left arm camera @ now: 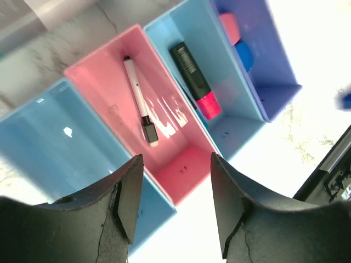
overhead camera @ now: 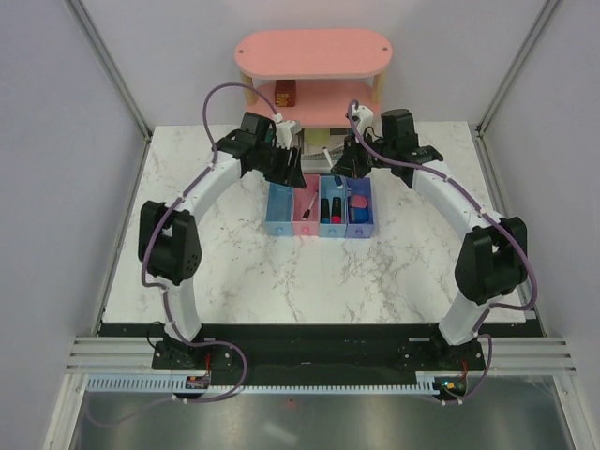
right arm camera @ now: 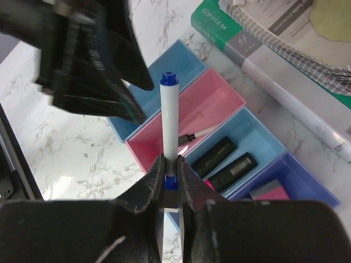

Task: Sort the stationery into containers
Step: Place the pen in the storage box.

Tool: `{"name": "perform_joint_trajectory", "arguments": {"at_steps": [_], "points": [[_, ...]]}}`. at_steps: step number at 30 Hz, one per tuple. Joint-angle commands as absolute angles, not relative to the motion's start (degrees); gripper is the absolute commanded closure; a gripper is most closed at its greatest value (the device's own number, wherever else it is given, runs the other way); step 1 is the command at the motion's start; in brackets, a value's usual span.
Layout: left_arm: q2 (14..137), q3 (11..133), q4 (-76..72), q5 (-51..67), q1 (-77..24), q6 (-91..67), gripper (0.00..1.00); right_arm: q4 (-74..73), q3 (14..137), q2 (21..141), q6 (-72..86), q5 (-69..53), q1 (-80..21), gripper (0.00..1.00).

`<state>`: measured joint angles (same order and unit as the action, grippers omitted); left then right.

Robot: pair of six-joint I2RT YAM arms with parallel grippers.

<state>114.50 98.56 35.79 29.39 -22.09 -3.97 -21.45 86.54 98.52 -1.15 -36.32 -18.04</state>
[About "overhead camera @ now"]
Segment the purple plastic bin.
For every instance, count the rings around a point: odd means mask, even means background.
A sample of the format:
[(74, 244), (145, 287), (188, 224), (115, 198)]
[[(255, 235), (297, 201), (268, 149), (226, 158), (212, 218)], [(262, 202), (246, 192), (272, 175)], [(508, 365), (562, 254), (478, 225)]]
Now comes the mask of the purple plastic bin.
[[(349, 213), (351, 208), (349, 206), (349, 197), (351, 195), (363, 195), (367, 197), (368, 211), (370, 215), (369, 223), (351, 224), (349, 222)], [(375, 201), (373, 199), (373, 188), (370, 178), (346, 179), (346, 219), (346, 237), (348, 239), (369, 239), (374, 234), (377, 218), (375, 214)]]

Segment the teal blue plastic bin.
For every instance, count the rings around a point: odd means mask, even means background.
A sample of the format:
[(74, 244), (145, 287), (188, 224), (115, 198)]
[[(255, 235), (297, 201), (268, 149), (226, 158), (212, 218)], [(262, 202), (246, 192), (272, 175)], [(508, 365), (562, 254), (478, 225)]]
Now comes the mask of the teal blue plastic bin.
[(327, 198), (330, 204), (330, 218), (332, 209), (332, 200), (334, 197), (340, 197), (342, 200), (342, 223), (333, 224), (322, 224), (320, 222), (319, 236), (323, 238), (344, 238), (346, 235), (347, 219), (346, 219), (346, 180), (340, 176), (343, 181), (343, 189), (338, 189), (334, 177), (336, 175), (321, 175), (321, 198)]

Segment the pink eraser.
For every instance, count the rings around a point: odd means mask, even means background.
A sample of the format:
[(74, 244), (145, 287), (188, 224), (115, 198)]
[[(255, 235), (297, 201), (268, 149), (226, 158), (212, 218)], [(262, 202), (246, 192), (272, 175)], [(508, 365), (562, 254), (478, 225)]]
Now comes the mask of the pink eraser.
[(368, 198), (363, 195), (351, 195), (349, 197), (349, 206), (352, 209), (368, 209)]

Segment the pink plastic bin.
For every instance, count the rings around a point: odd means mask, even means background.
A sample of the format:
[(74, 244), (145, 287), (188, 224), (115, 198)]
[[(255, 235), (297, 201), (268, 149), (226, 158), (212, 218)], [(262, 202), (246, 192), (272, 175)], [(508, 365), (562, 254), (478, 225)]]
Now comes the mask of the pink plastic bin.
[(304, 175), (307, 186), (292, 190), (292, 229), (296, 236), (317, 236), (320, 227), (321, 180), (316, 173)]

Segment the pink highlighter marker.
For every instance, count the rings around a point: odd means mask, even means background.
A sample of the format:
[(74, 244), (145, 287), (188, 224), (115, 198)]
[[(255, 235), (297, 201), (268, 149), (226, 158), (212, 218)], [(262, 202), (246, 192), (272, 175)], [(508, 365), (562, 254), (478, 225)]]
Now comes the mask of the pink highlighter marker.
[(333, 224), (342, 223), (342, 200), (340, 197), (334, 197), (332, 200), (331, 222)]

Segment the blue highlighter marker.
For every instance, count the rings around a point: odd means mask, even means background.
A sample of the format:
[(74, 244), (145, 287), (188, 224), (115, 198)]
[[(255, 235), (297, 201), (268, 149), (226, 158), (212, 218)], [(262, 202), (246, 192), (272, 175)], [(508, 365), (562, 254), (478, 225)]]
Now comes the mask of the blue highlighter marker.
[(321, 198), (321, 218), (320, 222), (322, 224), (329, 224), (331, 222), (330, 218), (330, 204), (327, 198)]

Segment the blue eraser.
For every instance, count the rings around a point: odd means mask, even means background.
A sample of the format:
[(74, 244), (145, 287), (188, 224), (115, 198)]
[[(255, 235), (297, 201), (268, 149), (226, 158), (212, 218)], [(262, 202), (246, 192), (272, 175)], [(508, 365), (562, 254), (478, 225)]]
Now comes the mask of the blue eraser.
[(351, 224), (365, 224), (370, 222), (367, 208), (350, 208), (349, 222)]

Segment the black white pen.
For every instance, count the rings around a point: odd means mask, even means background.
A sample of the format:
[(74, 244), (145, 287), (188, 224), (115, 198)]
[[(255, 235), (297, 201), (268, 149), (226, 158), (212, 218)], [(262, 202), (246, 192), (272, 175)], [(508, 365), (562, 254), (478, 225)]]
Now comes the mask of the black white pen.
[(302, 216), (302, 220), (303, 221), (308, 221), (308, 219), (310, 217), (310, 214), (312, 212), (314, 203), (316, 202), (316, 200), (317, 200), (318, 197), (319, 197), (319, 194), (317, 192), (315, 192), (313, 194), (313, 196), (311, 197), (310, 202), (308, 204), (308, 207), (307, 207), (307, 209), (303, 213), (303, 216)]

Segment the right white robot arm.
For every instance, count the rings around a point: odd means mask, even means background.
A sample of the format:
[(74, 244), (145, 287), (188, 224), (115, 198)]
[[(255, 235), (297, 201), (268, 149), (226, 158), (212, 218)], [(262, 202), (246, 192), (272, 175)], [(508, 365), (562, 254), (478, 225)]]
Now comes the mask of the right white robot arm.
[(508, 308), (503, 297), (524, 282), (534, 283), (527, 256), (527, 227), (519, 217), (487, 210), (451, 173), (442, 154), (419, 142), (413, 115), (395, 109), (381, 115), (382, 136), (370, 133), (374, 113), (358, 101), (346, 112), (351, 133), (331, 169), (346, 178), (387, 169), (426, 199), (462, 240), (455, 267), (457, 296), (438, 324), (439, 339), (429, 345), (438, 368), (452, 368), (476, 338), (494, 308)]

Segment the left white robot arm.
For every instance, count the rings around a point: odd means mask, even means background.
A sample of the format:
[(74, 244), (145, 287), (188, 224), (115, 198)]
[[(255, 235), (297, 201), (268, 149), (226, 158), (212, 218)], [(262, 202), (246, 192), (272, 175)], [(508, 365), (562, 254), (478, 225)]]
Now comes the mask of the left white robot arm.
[(142, 206), (142, 285), (161, 290), (167, 334), (178, 340), (172, 355), (184, 368), (197, 368), (206, 355), (204, 344), (195, 339), (202, 328), (193, 288), (203, 255), (198, 224), (246, 173), (257, 171), (270, 183), (305, 188), (301, 150), (293, 145), (300, 129), (297, 121), (280, 113), (267, 118), (247, 112), (239, 128), (213, 143), (208, 166), (172, 203), (148, 201)]

